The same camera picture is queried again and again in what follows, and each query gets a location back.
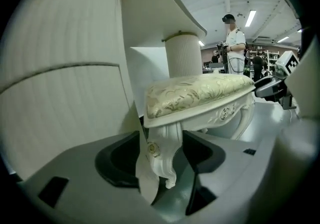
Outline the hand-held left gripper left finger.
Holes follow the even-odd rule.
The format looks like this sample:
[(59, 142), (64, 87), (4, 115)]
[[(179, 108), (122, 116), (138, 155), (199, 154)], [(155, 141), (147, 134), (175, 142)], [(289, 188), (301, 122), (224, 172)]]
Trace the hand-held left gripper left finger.
[(19, 184), (55, 224), (162, 224), (136, 177), (138, 131), (70, 148)]

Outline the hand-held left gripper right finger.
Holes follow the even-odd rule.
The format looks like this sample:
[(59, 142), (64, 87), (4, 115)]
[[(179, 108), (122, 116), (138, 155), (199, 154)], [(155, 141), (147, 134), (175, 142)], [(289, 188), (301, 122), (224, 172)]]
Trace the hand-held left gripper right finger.
[(274, 146), (274, 138), (256, 143), (183, 131), (182, 150), (194, 179), (185, 217), (178, 223), (245, 224)]

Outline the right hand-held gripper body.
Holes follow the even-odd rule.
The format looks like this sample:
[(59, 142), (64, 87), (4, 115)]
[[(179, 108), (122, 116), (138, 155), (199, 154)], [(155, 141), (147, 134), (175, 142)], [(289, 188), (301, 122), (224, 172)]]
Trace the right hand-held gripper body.
[(283, 110), (296, 109), (293, 106), (293, 96), (285, 84), (285, 80), (294, 72), (299, 61), (292, 51), (285, 51), (275, 64), (275, 71), (272, 76), (280, 77), (284, 79), (284, 97), (280, 99), (265, 99), (267, 101), (278, 102)]

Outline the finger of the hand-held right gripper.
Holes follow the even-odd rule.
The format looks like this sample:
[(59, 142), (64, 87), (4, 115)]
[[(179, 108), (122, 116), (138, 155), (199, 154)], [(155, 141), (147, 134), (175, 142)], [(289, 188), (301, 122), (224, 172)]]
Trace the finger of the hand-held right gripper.
[(285, 80), (276, 76), (266, 76), (254, 83), (254, 95), (264, 99), (280, 99), (285, 96)]

